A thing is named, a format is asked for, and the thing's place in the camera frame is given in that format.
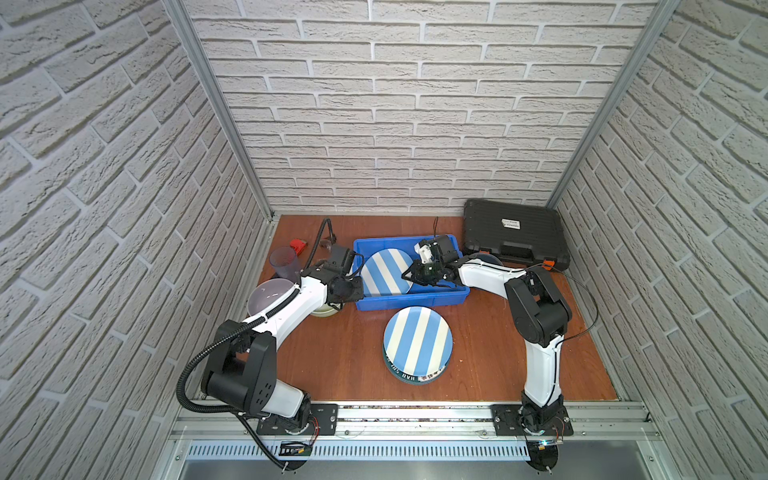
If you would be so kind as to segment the green rim lettered plate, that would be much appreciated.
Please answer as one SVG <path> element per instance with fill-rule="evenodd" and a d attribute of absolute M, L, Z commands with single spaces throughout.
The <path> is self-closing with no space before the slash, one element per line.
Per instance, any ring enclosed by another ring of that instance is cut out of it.
<path fill-rule="evenodd" d="M 404 371 L 397 368 L 395 364 L 388 357 L 385 349 L 382 350 L 382 358 L 384 360 L 384 363 L 388 371 L 399 381 L 402 381 L 409 385 L 427 385 L 429 383 L 434 382 L 444 374 L 444 372 L 446 371 L 450 363 L 450 360 L 447 360 L 438 370 L 428 373 L 426 375 L 413 375 L 413 374 L 405 373 Z"/>

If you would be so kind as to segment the aluminium front rail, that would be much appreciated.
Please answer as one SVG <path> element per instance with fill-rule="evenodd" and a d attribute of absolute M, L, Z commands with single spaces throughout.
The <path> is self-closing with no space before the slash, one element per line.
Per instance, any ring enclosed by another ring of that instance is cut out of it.
<path fill-rule="evenodd" d="M 270 416 L 242 425 L 230 414 L 178 414 L 169 447 L 181 460 L 261 460 L 257 433 L 278 455 L 291 444 L 314 461 L 527 461 L 576 442 L 636 442 L 642 449 L 662 439 L 640 402 L 569 402 L 543 434 L 524 431 L 518 405 L 493 402 L 334 401 L 313 406 L 298 433 Z"/>

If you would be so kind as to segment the black tool case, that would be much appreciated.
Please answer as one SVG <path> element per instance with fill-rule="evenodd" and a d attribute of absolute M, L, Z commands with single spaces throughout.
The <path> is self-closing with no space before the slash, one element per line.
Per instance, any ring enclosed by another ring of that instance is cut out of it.
<path fill-rule="evenodd" d="M 539 206 L 469 199 L 463 211 L 462 252 L 489 253 L 502 261 L 543 263 L 565 271 L 571 255 L 559 213 Z"/>

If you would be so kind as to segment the red small object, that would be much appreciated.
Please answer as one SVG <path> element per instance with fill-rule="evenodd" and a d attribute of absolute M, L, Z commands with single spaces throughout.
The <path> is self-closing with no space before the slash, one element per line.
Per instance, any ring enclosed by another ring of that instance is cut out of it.
<path fill-rule="evenodd" d="M 289 246 L 293 249 L 297 256 L 300 256 L 301 253 L 306 249 L 307 242 L 296 238 L 290 241 Z"/>

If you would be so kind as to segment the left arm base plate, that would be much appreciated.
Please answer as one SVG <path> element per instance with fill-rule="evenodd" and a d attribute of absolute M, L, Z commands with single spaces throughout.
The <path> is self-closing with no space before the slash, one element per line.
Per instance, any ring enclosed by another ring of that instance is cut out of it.
<path fill-rule="evenodd" d="M 294 417 L 270 415 L 260 419 L 256 432 L 259 435 L 314 435 L 334 436 L 339 418 L 339 405 L 311 402 L 302 405 Z"/>

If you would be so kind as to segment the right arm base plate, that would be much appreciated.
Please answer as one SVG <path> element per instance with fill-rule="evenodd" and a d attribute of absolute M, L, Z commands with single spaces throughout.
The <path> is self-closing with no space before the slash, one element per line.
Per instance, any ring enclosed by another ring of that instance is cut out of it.
<path fill-rule="evenodd" d="M 567 409 L 555 403 L 543 408 L 535 404 L 494 404 L 491 420 L 497 436 L 562 436 L 574 434 Z"/>

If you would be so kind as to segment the blue grey bowl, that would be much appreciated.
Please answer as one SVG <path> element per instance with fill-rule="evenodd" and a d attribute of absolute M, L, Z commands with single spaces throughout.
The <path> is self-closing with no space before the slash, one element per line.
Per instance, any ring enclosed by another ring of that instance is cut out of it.
<path fill-rule="evenodd" d="M 478 253 L 474 253 L 472 257 L 474 259 L 480 260 L 485 263 L 489 263 L 497 266 L 503 266 L 503 262 L 500 259 L 498 259 L 496 256 L 490 253 L 478 252 Z"/>

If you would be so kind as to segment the blue striped plate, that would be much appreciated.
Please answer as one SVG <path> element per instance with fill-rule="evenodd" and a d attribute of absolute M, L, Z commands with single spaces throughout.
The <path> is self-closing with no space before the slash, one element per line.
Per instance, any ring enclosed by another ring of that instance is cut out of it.
<path fill-rule="evenodd" d="M 450 360 L 453 336 L 447 321 L 426 307 L 407 307 L 387 323 L 382 350 L 397 368 L 426 375 Z"/>
<path fill-rule="evenodd" d="M 399 296 L 410 292 L 413 283 L 402 278 L 412 266 L 413 259 L 404 251 L 394 248 L 380 250 L 370 256 L 362 266 L 365 297 Z"/>

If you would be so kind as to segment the clear glass with dark base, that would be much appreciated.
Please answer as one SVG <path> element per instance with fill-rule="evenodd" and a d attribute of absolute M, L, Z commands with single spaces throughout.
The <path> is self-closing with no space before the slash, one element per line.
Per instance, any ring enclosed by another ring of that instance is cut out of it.
<path fill-rule="evenodd" d="M 321 239 L 320 242 L 319 242 L 319 247 L 321 249 L 325 249 L 325 250 L 328 250 L 328 251 L 332 250 L 333 245 L 334 245 L 334 241 L 332 239 L 329 239 L 329 238 Z"/>

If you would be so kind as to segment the green bowl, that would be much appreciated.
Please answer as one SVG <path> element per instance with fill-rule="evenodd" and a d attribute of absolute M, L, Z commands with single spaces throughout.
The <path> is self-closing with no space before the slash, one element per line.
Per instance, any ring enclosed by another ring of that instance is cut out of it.
<path fill-rule="evenodd" d="M 338 305 L 323 304 L 319 308 L 313 310 L 311 315 L 317 318 L 327 318 L 339 313 L 342 309 L 343 307 L 339 307 Z"/>

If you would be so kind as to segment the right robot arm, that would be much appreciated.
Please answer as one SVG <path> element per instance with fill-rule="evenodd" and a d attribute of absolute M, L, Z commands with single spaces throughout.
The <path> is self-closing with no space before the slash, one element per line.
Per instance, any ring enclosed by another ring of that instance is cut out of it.
<path fill-rule="evenodd" d="M 549 271 L 541 266 L 507 267 L 489 253 L 462 256 L 446 235 L 422 240 L 414 251 L 417 259 L 403 273 L 403 279 L 422 286 L 446 281 L 507 300 L 526 348 L 519 422 L 528 434 L 548 432 L 564 408 L 561 347 L 572 319 L 571 308 Z"/>

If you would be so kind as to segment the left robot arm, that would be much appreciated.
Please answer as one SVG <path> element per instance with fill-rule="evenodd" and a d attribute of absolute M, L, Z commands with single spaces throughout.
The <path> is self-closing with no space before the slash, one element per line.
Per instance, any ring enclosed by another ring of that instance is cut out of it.
<path fill-rule="evenodd" d="M 303 271 L 300 280 L 259 313 L 217 330 L 206 362 L 201 391 L 247 417 L 277 416 L 293 429 L 310 422 L 310 395 L 277 378 L 277 353 L 283 341 L 323 305 L 342 307 L 363 298 L 353 271 L 354 250 L 334 245 L 330 258 Z"/>

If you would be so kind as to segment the grey translucent cup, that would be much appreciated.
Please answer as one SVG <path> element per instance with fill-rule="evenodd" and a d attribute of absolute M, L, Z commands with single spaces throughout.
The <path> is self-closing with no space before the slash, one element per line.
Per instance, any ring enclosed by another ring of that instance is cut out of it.
<path fill-rule="evenodd" d="M 278 277 L 293 283 L 300 282 L 301 266 L 292 247 L 283 246 L 275 249 L 269 256 L 269 263 Z"/>

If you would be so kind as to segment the blue plastic bin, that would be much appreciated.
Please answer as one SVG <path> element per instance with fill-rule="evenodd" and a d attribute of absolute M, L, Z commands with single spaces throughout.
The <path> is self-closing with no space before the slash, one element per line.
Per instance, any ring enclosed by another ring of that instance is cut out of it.
<path fill-rule="evenodd" d="M 365 260 L 381 250 L 394 248 L 404 251 L 412 260 L 418 259 L 415 246 L 427 236 L 401 236 L 383 238 L 356 239 L 353 249 Z M 414 284 L 408 293 L 403 295 L 369 297 L 356 303 L 359 311 L 399 310 L 409 306 L 441 307 L 463 304 L 469 295 L 468 287 L 454 285 L 441 281 L 437 286 L 421 286 Z"/>

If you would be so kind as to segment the lilac bowl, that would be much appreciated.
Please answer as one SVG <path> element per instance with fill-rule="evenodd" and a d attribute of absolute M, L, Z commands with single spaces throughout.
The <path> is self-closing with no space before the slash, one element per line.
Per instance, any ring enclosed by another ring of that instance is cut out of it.
<path fill-rule="evenodd" d="M 251 293 L 247 302 L 247 313 L 253 316 L 275 303 L 286 292 L 294 287 L 291 280 L 285 278 L 273 278 L 257 286 Z"/>

